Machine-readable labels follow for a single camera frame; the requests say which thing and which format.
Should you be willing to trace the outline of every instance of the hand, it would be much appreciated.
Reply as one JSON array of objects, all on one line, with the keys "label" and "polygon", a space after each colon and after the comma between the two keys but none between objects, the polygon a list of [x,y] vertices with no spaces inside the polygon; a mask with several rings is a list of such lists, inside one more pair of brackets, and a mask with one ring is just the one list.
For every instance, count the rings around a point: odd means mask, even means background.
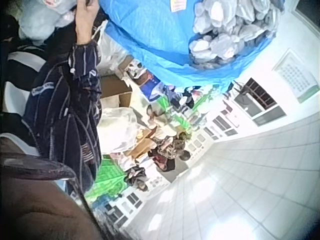
[{"label": "hand", "polygon": [[75,32],[76,44],[83,45],[91,41],[92,28],[99,10],[98,0],[91,0],[86,6],[86,0],[76,1]]}]

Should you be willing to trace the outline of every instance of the light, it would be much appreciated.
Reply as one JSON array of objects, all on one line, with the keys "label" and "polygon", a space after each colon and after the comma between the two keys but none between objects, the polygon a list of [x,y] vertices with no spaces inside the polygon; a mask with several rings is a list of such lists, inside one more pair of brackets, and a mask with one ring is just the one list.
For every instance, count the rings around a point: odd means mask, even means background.
[{"label": "light", "polygon": [[148,231],[150,232],[150,231],[157,230],[160,226],[161,220],[162,220],[162,216],[160,214],[154,215],[149,224]]},{"label": "light", "polygon": [[198,182],[191,193],[191,199],[197,204],[207,199],[214,191],[216,182],[210,177]]},{"label": "light", "polygon": [[240,217],[234,217],[226,223],[213,227],[205,240],[256,240],[251,226]]},{"label": "light", "polygon": [[173,189],[166,190],[165,192],[162,193],[162,195],[160,197],[160,200],[159,200],[159,203],[167,203],[170,200],[172,200],[173,196],[174,196],[174,190]]},{"label": "light", "polygon": [[189,174],[189,176],[187,177],[187,179],[191,180],[191,179],[194,179],[195,177],[199,176],[200,173],[201,173],[202,167],[203,167],[203,165],[201,164],[201,165],[196,166],[195,168],[193,168],[193,169],[190,171],[190,174]]}]

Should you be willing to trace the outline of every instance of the black hair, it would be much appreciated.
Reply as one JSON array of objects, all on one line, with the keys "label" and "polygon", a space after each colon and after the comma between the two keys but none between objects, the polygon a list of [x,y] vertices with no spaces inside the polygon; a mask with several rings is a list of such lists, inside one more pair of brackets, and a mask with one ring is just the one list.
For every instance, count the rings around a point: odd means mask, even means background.
[{"label": "black hair", "polygon": [[187,161],[191,158],[191,154],[190,152],[188,152],[187,150],[183,150],[182,154],[179,156],[179,158],[182,160],[182,161]]}]

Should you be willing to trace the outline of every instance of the white wall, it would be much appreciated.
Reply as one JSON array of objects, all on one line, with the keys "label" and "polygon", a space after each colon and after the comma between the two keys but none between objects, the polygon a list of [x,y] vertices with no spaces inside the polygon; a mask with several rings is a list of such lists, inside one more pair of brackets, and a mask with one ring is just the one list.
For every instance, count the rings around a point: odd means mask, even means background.
[{"label": "white wall", "polygon": [[[300,104],[287,83],[272,71],[284,53],[291,49],[320,84],[320,39],[303,21],[292,14],[291,9],[294,2],[296,0],[286,0],[286,12],[281,16],[276,38],[236,80],[246,83],[253,78],[274,98],[287,116],[260,127],[248,122],[248,133],[232,136],[232,138],[272,130],[320,111],[319,93]],[[239,115],[242,121],[244,117],[251,121],[249,117]]]},{"label": "white wall", "polygon": [[[299,240],[320,218],[320,117],[214,143],[147,202],[142,240]],[[153,222],[158,215],[158,222]]]}]

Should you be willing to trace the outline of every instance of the white tiled wall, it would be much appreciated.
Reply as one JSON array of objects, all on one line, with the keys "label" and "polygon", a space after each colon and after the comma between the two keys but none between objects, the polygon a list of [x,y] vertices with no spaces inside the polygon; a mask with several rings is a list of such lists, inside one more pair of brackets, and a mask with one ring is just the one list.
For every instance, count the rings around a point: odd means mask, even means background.
[{"label": "white tiled wall", "polygon": [[317,113],[215,143],[129,230],[143,240],[301,239],[320,217],[319,136]]}]

